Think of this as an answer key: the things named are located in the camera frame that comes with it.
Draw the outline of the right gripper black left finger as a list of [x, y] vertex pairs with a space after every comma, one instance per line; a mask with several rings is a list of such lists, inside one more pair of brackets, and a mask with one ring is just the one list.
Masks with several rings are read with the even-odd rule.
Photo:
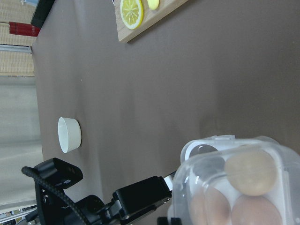
[[157, 225], [168, 225], [167, 217], [158, 217], [157, 218]]

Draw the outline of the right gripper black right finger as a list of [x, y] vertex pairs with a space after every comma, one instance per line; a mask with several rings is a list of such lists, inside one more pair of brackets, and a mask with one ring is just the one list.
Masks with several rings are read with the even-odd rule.
[[181, 225], [181, 219], [179, 217], [172, 217], [170, 225]]

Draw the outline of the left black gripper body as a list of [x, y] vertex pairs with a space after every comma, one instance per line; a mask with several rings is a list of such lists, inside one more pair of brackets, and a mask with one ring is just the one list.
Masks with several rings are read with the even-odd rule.
[[[119, 200], [104, 204], [95, 195], [89, 195], [75, 203], [81, 215], [88, 220], [90, 225], [113, 225], [120, 220]], [[60, 198], [53, 195], [43, 196], [37, 202], [37, 209], [25, 216], [26, 222], [38, 219], [42, 225], [82, 225], [83, 221]]]

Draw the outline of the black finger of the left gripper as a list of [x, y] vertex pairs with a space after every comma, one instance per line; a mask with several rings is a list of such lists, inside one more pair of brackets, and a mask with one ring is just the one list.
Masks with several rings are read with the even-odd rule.
[[113, 193], [120, 203], [120, 220], [138, 220], [154, 212], [172, 197], [172, 190], [163, 177], [153, 176], [122, 187]]

